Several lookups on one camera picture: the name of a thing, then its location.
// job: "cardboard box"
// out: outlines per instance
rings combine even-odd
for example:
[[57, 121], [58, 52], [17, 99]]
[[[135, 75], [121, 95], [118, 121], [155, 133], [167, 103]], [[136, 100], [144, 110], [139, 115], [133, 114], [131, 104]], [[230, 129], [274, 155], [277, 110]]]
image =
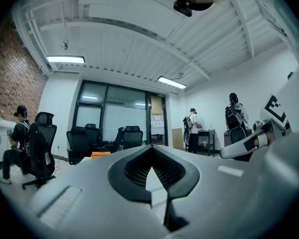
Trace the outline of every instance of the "cardboard box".
[[106, 155], [111, 154], [110, 152], [92, 152], [91, 158], [98, 158], [98, 157], [103, 157]]

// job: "fluorescent light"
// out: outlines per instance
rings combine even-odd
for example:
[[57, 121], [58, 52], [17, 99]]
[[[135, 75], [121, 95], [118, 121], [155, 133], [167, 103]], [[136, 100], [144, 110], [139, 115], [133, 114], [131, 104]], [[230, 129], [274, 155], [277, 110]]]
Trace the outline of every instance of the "fluorescent light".
[[46, 59], [53, 63], [85, 63], [84, 57], [81, 56], [47, 56]]
[[185, 89], [185, 88], [186, 88], [186, 85], [181, 84], [181, 83], [178, 83], [178, 82], [173, 81], [173, 80], [170, 80], [170, 79], [165, 78], [165, 77], [163, 77], [163, 76], [160, 76], [160, 77], [158, 78], [158, 81], [159, 81], [159, 82], [166, 83], [166, 84], [169, 84], [169, 85], [172, 85], [172, 86], [177, 87], [177, 88], [180, 88], [180, 89]]
[[88, 97], [88, 96], [83, 96], [83, 98], [94, 99], [94, 100], [97, 100], [97, 99], [98, 99], [98, 98], [95, 98], [95, 97]]

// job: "office chair headrest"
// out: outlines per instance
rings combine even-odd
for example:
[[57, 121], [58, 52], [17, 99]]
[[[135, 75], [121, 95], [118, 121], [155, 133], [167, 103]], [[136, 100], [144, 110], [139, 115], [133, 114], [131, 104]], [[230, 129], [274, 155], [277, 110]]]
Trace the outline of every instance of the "office chair headrest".
[[138, 125], [127, 125], [125, 127], [125, 132], [137, 132], [141, 131]]
[[46, 113], [46, 112], [39, 112], [35, 116], [35, 122], [41, 123], [41, 124], [47, 124], [47, 125], [53, 125], [52, 118], [54, 117], [54, 114]]
[[85, 128], [81, 126], [73, 126], [71, 129], [71, 133], [75, 134], [86, 134]]
[[97, 129], [95, 124], [86, 124], [85, 128], [86, 129]]

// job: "shoe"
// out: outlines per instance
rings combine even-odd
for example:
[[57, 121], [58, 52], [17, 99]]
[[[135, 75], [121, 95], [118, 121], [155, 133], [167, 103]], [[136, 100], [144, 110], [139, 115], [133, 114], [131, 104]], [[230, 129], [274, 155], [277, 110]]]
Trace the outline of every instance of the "shoe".
[[0, 178], [0, 182], [4, 183], [4, 184], [11, 184], [11, 180], [10, 179], [4, 179], [3, 177]]

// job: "brick wall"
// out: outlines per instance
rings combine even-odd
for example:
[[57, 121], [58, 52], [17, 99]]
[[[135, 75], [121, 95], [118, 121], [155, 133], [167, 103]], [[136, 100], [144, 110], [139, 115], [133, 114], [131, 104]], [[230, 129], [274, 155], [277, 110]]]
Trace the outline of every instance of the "brick wall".
[[47, 81], [28, 50], [23, 47], [15, 26], [8, 18], [0, 28], [0, 111], [3, 119], [15, 121], [17, 106], [25, 105], [34, 122]]

